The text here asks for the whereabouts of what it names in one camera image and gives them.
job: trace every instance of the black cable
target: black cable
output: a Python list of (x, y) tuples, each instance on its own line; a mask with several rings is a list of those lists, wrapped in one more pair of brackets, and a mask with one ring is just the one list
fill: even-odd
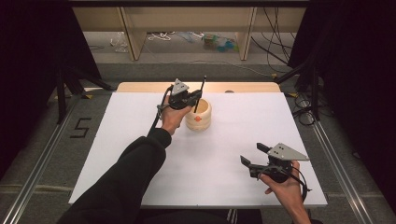
[(279, 13), (279, 7), (276, 7), (276, 8), (275, 8), (275, 28), (276, 28), (276, 30), (277, 30), (277, 36), (276, 36), (276, 37), (277, 37), (277, 39), (279, 40), (280, 45), (282, 46), (282, 50), (283, 50), (283, 53), (285, 54), (286, 59), (289, 60), (290, 56), (289, 56), (289, 54), (286, 52), (285, 46), (284, 46), (283, 43), (282, 43), (282, 38), (280, 37), (279, 23), (277, 22), (278, 13)]
[[(293, 115), (294, 118), (298, 118), (298, 121), (300, 124), (304, 125), (304, 126), (310, 126), (313, 125), (315, 123), (315, 117), (314, 115), (310, 112), (311, 111), (311, 102), (309, 100), (301, 100), (300, 102), (297, 102), (298, 98), (300, 95), (298, 95), (295, 99), (294, 99), (294, 108), (291, 110), (291, 114)], [(307, 105), (300, 105), (300, 103), (302, 102), (307, 102)], [(310, 122), (303, 122), (302, 121), (302, 116), (306, 115), (309, 116), (311, 118), (312, 121)]]
[[(273, 38), (274, 38), (274, 33), (273, 33), (272, 36), (271, 36), (271, 41), (270, 41), (270, 44), (268, 45), (268, 51), (269, 51), (270, 48), (271, 48), (271, 43), (273, 42), (273, 41), (272, 41)], [(271, 68), (272, 70), (274, 70), (274, 71), (276, 71), (276, 72), (278, 72), (278, 73), (287, 73), (287, 72), (283, 72), (283, 71), (276, 70), (276, 69), (270, 64), (270, 59), (269, 59), (269, 57), (268, 57), (268, 54), (267, 54), (267, 62), (268, 62), (268, 65), (270, 66), (270, 68)]]
[(155, 130), (155, 127), (157, 126), (158, 120), (160, 119), (160, 115), (161, 115), (161, 112), (162, 112), (161, 110), (163, 108), (163, 103), (165, 102), (166, 95), (172, 89), (173, 89), (173, 85), (171, 85), (168, 89), (166, 89), (165, 94), (163, 95), (163, 100), (161, 101), (161, 104), (158, 107), (158, 111), (157, 111), (157, 114), (155, 116), (154, 122), (152, 122), (151, 128), (148, 131), (148, 135)]
[(284, 45), (283, 45), (283, 43), (282, 43), (282, 39), (281, 39), (281, 37), (280, 37), (280, 32), (279, 32), (279, 24), (278, 24), (278, 22), (277, 22), (277, 16), (278, 16), (279, 8), (278, 8), (278, 7), (275, 8), (276, 21), (275, 21), (275, 24), (274, 24), (274, 25), (272, 24), (272, 22), (271, 22), (271, 20), (270, 20), (270, 18), (269, 18), (269, 16), (268, 16), (268, 14), (267, 14), (267, 11), (265, 10), (265, 7), (264, 7), (263, 9), (264, 9), (265, 16), (267, 17), (267, 20), (270, 22), (271, 28), (272, 28), (272, 30), (273, 30), (273, 36), (274, 36), (274, 34), (275, 34), (277, 40), (279, 41), (280, 45), (282, 46), (282, 51), (283, 51), (283, 53), (284, 53), (286, 59), (288, 60), (288, 59), (289, 59), (289, 54), (286, 52), (286, 50), (285, 50), (285, 48), (284, 48)]
[[(262, 37), (264, 37), (264, 39), (266, 39), (267, 41), (271, 41), (270, 39), (268, 39), (263, 33), (262, 33)], [(275, 45), (278, 45), (278, 46), (281, 46), (282, 47), (282, 45), (281, 44), (278, 44), (278, 43), (275, 43), (275, 42), (273, 42), (273, 44), (275, 44)], [(288, 49), (292, 49), (292, 47), (289, 47), (289, 46), (283, 46), (284, 48), (288, 48)]]
[(277, 57), (273, 52), (269, 51), (268, 49), (265, 49), (263, 46), (261, 46), (259, 43), (257, 43), (257, 41), (253, 38), (253, 36), (251, 37), (251, 39), (253, 40), (254, 43), (257, 44), (257, 46), (258, 46), (260, 49), (262, 49), (262, 50), (264, 50), (265, 52), (271, 54), (271, 56), (277, 58), (277, 59), (280, 60), (282, 63), (288, 64), (287, 62), (283, 61), (281, 58)]
[(295, 169), (296, 171), (298, 171), (300, 176), (303, 178), (304, 182), (297, 176), (293, 175), (292, 173), (289, 173), (283, 169), (281, 171), (283, 172), (283, 174), (288, 175), (289, 177), (293, 178), (294, 180), (296, 180), (298, 183), (301, 184), (301, 186), (303, 187), (303, 193), (302, 193), (301, 197), (303, 198), (303, 201), (305, 201), (306, 195), (308, 194), (308, 191), (311, 191), (311, 189), (309, 189), (308, 186), (306, 185), (306, 181), (305, 181), (305, 177), (303, 176), (303, 173), (301, 173), (301, 171), (295, 167), (292, 167), (292, 168)]

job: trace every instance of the hand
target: hand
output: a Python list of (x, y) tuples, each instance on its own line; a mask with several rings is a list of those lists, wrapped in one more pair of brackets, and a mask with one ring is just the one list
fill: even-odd
[[(291, 162), (292, 166), (300, 170), (300, 163), (297, 161)], [(292, 169), (291, 173), (299, 177), (299, 172)], [(311, 223), (303, 205), (303, 198), (301, 196), (300, 183), (295, 179), (289, 177), (283, 183), (277, 183), (270, 176), (261, 174), (260, 180), (268, 185), (265, 194), (273, 192), (280, 203), (288, 211), (295, 224), (297, 223)]]
[[(166, 96), (165, 104), (168, 103), (169, 96)], [(163, 118), (163, 126), (161, 128), (168, 131), (171, 135), (173, 135), (176, 131), (176, 128), (180, 127), (180, 123), (183, 120), (184, 116), (191, 111), (191, 106), (186, 106), (183, 109), (175, 110), (171, 107), (166, 107), (163, 110), (162, 118)]]

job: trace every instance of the printed number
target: printed number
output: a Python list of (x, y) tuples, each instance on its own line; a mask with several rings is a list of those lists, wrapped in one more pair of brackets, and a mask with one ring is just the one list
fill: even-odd
[(84, 134), (83, 135), (71, 135), (70, 138), (85, 138), (85, 135), (87, 135), (87, 132), (90, 128), (78, 127), (82, 120), (91, 120), (91, 118), (80, 118), (76, 124), (75, 130), (84, 130)]

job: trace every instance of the black sleeve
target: black sleeve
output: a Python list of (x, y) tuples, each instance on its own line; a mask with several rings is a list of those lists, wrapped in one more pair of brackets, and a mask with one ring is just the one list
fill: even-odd
[(165, 161), (165, 148), (171, 140), (163, 129), (136, 139), (58, 223), (133, 223), (149, 182)]

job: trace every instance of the black stand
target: black stand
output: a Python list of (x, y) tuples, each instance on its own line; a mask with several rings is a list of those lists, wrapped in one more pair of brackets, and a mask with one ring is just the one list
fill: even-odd
[(59, 118), (58, 124), (62, 122), (64, 116), (66, 115), (66, 97), (64, 94), (64, 84), (73, 94), (82, 94), (84, 92), (84, 88), (79, 82), (79, 78), (84, 78), (90, 81), (91, 83), (103, 88), (106, 91), (115, 91), (116, 89), (107, 85), (104, 81), (99, 78), (95, 78), (90, 76), (87, 73), (82, 72), (76, 67), (65, 66), (63, 69), (60, 69), (57, 76), (57, 92), (58, 92), (58, 106), (59, 106)]
[(343, 24), (347, 13), (350, 11), (351, 6), (353, 5), (353, 3), (347, 2), (353, 1), (343, 1), (334, 11), (320, 32), (318, 40), (306, 60), (302, 64), (286, 73), (284, 76), (275, 80), (275, 83), (280, 84), (294, 75), (300, 74), (295, 84), (295, 88), (297, 91), (306, 91), (308, 86), (311, 86), (311, 105), (307, 108), (304, 108), (304, 110), (311, 110), (316, 120), (319, 120), (318, 77), (321, 72), (320, 69), (323, 68), (322, 63), (325, 60), (325, 57), (331, 53), (334, 37), (337, 36), (340, 26)]

